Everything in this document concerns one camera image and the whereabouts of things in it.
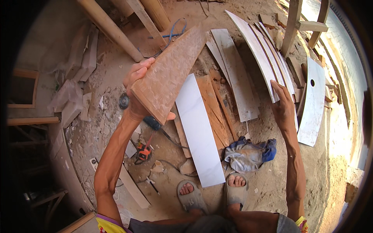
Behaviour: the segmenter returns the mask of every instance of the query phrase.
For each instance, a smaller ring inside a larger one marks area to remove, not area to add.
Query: blue rag
[[[253,144],[250,139],[246,140],[244,136],[241,136],[238,141],[225,149],[224,160],[239,173],[258,171],[264,162],[275,158],[276,152],[275,138]]]

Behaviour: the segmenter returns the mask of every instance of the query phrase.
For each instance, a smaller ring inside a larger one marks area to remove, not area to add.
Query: leg
[[[183,187],[180,190],[181,195],[188,194],[194,190],[193,185],[191,183],[186,183],[183,185]],[[169,225],[169,224],[180,224],[180,223],[194,223],[197,221],[203,214],[203,211],[201,209],[191,209],[189,210],[189,216],[180,218],[180,219],[165,219],[165,220],[159,220],[159,221],[145,221],[153,224],[159,224],[159,225]]]
[[[230,175],[228,185],[242,187],[245,185],[242,177]],[[264,211],[240,211],[240,203],[227,206],[227,217],[236,224],[240,233],[246,232],[276,232],[278,214]]]

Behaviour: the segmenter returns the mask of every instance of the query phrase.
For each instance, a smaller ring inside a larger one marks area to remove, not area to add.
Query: left hand
[[[127,95],[130,98],[129,101],[129,110],[131,116],[137,120],[142,120],[144,117],[150,115],[145,107],[139,102],[139,100],[131,92],[132,84],[145,76],[151,64],[155,62],[155,58],[151,57],[140,63],[135,63],[132,65],[131,70],[123,78],[123,85],[126,88]],[[168,113],[167,120],[175,119],[175,114],[172,112]]]

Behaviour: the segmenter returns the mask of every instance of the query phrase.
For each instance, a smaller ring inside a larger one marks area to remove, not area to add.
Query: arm
[[[304,216],[305,196],[305,172],[300,153],[297,131],[294,121],[294,103],[286,89],[277,82],[271,80],[274,91],[280,98],[280,105],[272,106],[276,123],[284,137],[288,152],[288,167],[286,174],[286,202],[288,205],[288,217],[297,221]]]
[[[107,144],[94,177],[97,212],[117,221],[119,224],[122,224],[122,221],[113,199],[115,185],[119,177],[129,139],[142,119],[149,115],[146,109],[130,92],[130,88],[136,80],[144,77],[147,69],[154,61],[154,58],[150,58],[141,63],[134,64],[130,72],[123,79],[123,85],[126,87],[127,95],[130,97],[129,106],[123,111],[123,117]],[[172,120],[174,118],[175,114],[169,113],[167,119]]]

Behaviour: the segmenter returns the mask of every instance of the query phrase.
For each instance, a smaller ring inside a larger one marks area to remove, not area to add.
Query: dirt floor
[[[161,0],[161,2],[163,2],[172,23],[181,17],[186,19],[188,23],[186,29],[206,19],[198,1]],[[238,116],[228,108],[231,117],[234,119],[233,124],[236,127],[238,136],[249,133],[250,139],[254,143],[267,141],[270,138],[277,139],[277,155],[275,159],[264,163],[258,172],[247,174],[249,196],[243,210],[286,214],[287,159],[284,139],[274,120],[270,108],[271,101],[268,90],[259,67],[242,35],[224,13],[224,10],[231,11],[249,23],[257,22],[259,13],[271,15],[273,21],[275,21],[275,13],[285,14],[286,11],[273,0],[226,0],[226,3],[210,2],[209,4],[210,16],[206,19],[206,25],[209,27],[207,29],[228,29],[243,58],[246,70],[253,79],[256,92],[261,101],[259,107],[260,116],[257,119],[248,121],[248,132],[246,132],[246,124],[240,123]],[[203,6],[207,9],[206,2],[203,2]],[[117,12],[113,10],[111,16],[115,19],[116,15]],[[183,26],[183,21],[178,22],[174,32],[180,32]],[[139,47],[144,56],[152,56],[157,52],[157,46],[154,45],[151,39],[147,38],[149,34],[143,26],[137,25],[134,28],[130,23],[123,23],[122,30],[134,45]],[[169,34],[169,30],[162,32],[162,34]],[[313,51],[306,45],[305,36],[306,34],[304,33],[298,35],[295,42],[297,44],[296,49],[292,54],[298,59],[300,64],[306,61],[307,55],[316,59]],[[73,151],[72,161],[76,173],[94,207],[97,207],[93,190],[94,171],[89,159],[95,157],[99,160],[101,158],[111,134],[122,117],[122,111],[118,108],[118,98],[124,91],[122,79],[134,63],[127,54],[112,44],[101,32],[99,33],[97,54],[97,68],[84,86],[84,94],[93,93],[89,108],[91,121],[81,121],[77,117],[66,132],[68,145]],[[197,60],[192,69],[192,72],[195,73],[200,70],[198,75],[205,75],[201,61],[207,64],[207,68],[212,67],[213,64],[218,66],[207,47],[203,49],[200,60]],[[221,84],[220,93],[223,97],[226,92],[230,95],[227,87],[227,84]],[[98,104],[102,96],[104,110]],[[147,141],[150,137],[151,129],[144,122],[140,125],[140,139]],[[173,121],[167,122],[163,128],[171,138],[177,137]],[[102,132],[103,144],[100,143],[100,131]],[[343,105],[339,105],[334,101],[324,108],[323,121],[315,146],[300,145],[307,177],[304,207],[310,232],[331,232],[338,223],[345,196],[345,171],[347,167],[345,157],[346,154],[349,155],[351,150],[350,135]],[[232,142],[232,135],[229,131],[228,136],[230,137],[230,142]],[[161,194],[160,196],[157,195],[151,185],[144,182],[154,161],[163,159],[178,167],[186,161],[186,158],[182,150],[175,147],[160,132],[153,137],[151,144],[155,150],[150,161],[141,165],[134,165],[134,158],[125,158],[125,162],[128,164],[129,173],[152,206],[147,209],[140,209],[121,181],[118,181],[114,198],[117,199],[116,202],[124,223],[128,223],[130,217],[141,221],[154,221],[186,216],[187,213],[182,209],[178,201],[176,186],[184,179],[191,179],[200,186],[197,178],[183,176],[173,167],[163,163],[165,169],[162,173],[152,172],[150,175],[150,178],[156,182],[155,187]],[[222,166],[227,176],[232,169],[225,162],[222,162]],[[207,188],[201,188],[200,186],[200,189],[210,213],[221,214],[223,209],[223,184]]]

